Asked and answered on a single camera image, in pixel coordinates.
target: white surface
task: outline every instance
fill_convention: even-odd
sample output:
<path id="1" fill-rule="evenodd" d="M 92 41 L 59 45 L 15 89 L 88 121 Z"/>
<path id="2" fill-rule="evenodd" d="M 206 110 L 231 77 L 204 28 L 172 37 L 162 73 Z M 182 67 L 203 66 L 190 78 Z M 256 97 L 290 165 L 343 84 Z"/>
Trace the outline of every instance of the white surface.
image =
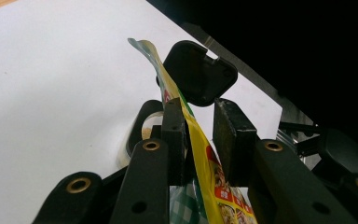
<path id="1" fill-rule="evenodd" d="M 67 175 L 118 169 L 142 104 L 160 100 L 153 66 L 128 37 L 150 40 L 161 60 L 177 41 L 197 42 L 142 0 L 0 8 L 0 223 L 31 223 Z M 275 138 L 282 109 L 264 92 L 240 76 L 224 97 Z M 210 138 L 213 107 L 192 108 Z"/>

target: yellow snack package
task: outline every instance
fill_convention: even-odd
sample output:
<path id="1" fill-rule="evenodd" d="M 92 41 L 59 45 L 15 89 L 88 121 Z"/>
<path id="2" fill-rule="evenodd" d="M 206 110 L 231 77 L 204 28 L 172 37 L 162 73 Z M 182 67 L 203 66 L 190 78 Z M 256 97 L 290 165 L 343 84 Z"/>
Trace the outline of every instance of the yellow snack package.
<path id="1" fill-rule="evenodd" d="M 165 70 L 156 47 L 148 40 L 128 39 L 154 65 L 161 89 L 162 102 L 180 98 L 193 151 L 200 192 L 208 223 L 257 223 L 252 208 L 244 200 L 240 189 L 232 188 L 225 180 L 222 166 L 214 150 L 197 123 L 190 106 L 175 82 Z"/>

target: green checkered pattern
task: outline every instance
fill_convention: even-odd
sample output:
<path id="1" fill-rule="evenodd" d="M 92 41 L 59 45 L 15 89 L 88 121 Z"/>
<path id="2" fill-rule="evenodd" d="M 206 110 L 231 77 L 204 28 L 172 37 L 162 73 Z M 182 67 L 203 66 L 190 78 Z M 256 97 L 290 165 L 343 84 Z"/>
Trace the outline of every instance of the green checkered pattern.
<path id="1" fill-rule="evenodd" d="M 170 187 L 170 223 L 208 223 L 197 178 L 184 186 Z"/>

